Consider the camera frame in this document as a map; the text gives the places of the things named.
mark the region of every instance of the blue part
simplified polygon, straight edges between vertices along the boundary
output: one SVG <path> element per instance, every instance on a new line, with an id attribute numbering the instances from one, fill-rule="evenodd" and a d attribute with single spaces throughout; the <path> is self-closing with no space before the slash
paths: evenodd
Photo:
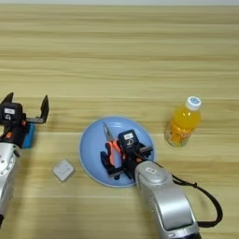
<path id="1" fill-rule="evenodd" d="M 125 174 L 120 175 L 119 180 L 109 177 L 106 169 L 101 163 L 100 152 L 105 151 L 104 124 L 108 126 L 114 138 L 117 139 L 119 133 L 135 130 L 139 141 L 146 146 L 153 146 L 153 142 L 148 132 L 138 123 L 120 117 L 109 117 L 97 120 L 90 125 L 81 137 L 79 144 L 79 161 L 85 171 L 97 182 L 109 187 L 129 187 L 134 185 L 134 181 Z M 154 160 L 155 150 L 152 151 L 149 159 Z M 115 165 L 120 166 L 120 155 L 115 151 Z"/>
<path id="2" fill-rule="evenodd" d="M 24 140 L 22 148 L 31 148 L 32 147 L 33 141 L 34 141 L 34 133 L 35 133 L 35 125 L 33 123 L 31 123 L 30 131 L 25 136 L 25 140 Z"/>

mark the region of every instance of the wooden table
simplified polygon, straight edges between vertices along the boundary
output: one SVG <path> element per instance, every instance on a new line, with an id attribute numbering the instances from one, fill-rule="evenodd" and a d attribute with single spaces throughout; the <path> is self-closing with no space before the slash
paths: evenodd
<path id="1" fill-rule="evenodd" d="M 49 95 L 49 121 L 24 150 L 1 239 L 153 239 L 136 188 L 94 182 L 78 163 L 83 130 L 122 115 L 151 133 L 158 161 L 197 181 L 221 202 L 224 220 L 206 239 L 238 238 L 239 7 L 0 6 L 0 96 L 15 92 L 36 116 Z M 175 106 L 203 100 L 203 124 L 184 148 L 163 139 Z M 67 159 L 65 184 L 52 174 Z M 197 219 L 211 203 L 183 189 Z"/>

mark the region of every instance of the bottle label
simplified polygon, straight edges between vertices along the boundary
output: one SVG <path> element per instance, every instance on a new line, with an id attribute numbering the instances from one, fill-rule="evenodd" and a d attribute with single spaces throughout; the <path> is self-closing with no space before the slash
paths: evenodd
<path id="1" fill-rule="evenodd" d="M 165 131 L 165 139 L 172 146 L 183 147 L 187 144 L 192 132 L 193 130 L 181 129 L 170 122 Z"/>

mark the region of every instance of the orange juice bottle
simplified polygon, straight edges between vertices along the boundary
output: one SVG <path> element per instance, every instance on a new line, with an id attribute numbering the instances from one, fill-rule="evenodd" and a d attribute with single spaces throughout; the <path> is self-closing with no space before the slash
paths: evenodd
<path id="1" fill-rule="evenodd" d="M 200 107 L 202 101 L 191 96 L 185 105 L 176 109 L 166 131 L 165 140 L 172 146 L 185 146 L 193 133 L 194 129 L 201 122 Z"/>

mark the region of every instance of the white bottle cap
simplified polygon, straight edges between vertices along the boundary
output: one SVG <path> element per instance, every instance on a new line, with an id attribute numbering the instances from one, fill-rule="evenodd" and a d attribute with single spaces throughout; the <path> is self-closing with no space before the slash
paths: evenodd
<path id="1" fill-rule="evenodd" d="M 189 97 L 187 102 L 185 103 L 186 108 L 193 111 L 198 110 L 201 105 L 202 101 L 196 96 Z"/>

